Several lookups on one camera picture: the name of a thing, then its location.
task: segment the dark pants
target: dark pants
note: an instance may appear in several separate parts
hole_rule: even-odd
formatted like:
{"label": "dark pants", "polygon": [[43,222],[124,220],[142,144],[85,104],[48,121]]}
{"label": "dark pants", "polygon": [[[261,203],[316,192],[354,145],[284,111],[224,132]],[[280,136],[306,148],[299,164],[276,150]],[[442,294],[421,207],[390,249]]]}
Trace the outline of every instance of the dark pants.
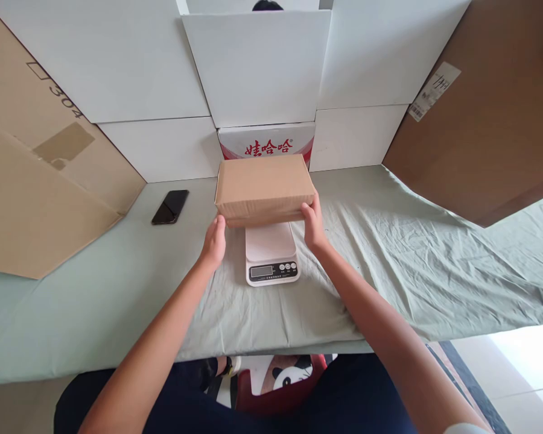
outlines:
{"label": "dark pants", "polygon": [[[204,360],[175,363],[144,433],[352,432],[416,433],[394,384],[375,354],[342,354],[322,374],[293,414],[254,417],[217,403],[201,391]],[[75,434],[114,370],[77,376],[56,406],[55,434]]]}

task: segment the digital display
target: digital display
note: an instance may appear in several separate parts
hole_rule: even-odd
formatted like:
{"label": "digital display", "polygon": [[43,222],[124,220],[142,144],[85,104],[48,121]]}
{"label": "digital display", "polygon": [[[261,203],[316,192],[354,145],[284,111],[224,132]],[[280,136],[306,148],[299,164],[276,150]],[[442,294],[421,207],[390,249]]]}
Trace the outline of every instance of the digital display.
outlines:
{"label": "digital display", "polygon": [[273,274],[273,267],[271,265],[265,266],[265,267],[259,267],[259,268],[252,268],[250,270],[250,273],[252,274],[252,277],[261,277],[264,275],[272,275]]}

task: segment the red and white box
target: red and white box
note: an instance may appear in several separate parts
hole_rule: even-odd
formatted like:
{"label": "red and white box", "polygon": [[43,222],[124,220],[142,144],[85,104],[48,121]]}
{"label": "red and white box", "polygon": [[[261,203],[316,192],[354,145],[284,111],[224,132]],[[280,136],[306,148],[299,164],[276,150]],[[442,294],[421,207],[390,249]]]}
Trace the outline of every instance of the red and white box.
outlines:
{"label": "red and white box", "polygon": [[217,134],[226,160],[303,154],[309,168],[315,133],[315,122],[302,122],[219,128]]}

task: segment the brown cardboard box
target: brown cardboard box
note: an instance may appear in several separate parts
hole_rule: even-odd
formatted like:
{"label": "brown cardboard box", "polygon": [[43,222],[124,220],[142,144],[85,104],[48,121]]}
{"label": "brown cardboard box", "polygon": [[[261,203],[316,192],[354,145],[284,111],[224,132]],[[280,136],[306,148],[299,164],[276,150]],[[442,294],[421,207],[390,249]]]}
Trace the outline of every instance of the brown cardboard box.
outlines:
{"label": "brown cardboard box", "polygon": [[229,227],[303,220],[314,185],[301,154],[226,160],[219,165],[215,205]]}
{"label": "brown cardboard box", "polygon": [[443,62],[460,75],[383,164],[487,227],[543,198],[543,0],[473,0],[433,74]]}
{"label": "brown cardboard box", "polygon": [[0,271],[43,277],[144,185],[0,21]]}

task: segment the tile floor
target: tile floor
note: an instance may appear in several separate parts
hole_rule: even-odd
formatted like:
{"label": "tile floor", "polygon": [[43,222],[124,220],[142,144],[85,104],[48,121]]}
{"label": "tile floor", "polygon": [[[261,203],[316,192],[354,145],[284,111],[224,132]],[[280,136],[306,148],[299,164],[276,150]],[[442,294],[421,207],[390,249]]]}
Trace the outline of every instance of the tile floor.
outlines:
{"label": "tile floor", "polygon": [[[512,434],[543,434],[543,325],[452,343]],[[0,386],[0,434],[52,432],[71,379]]]}

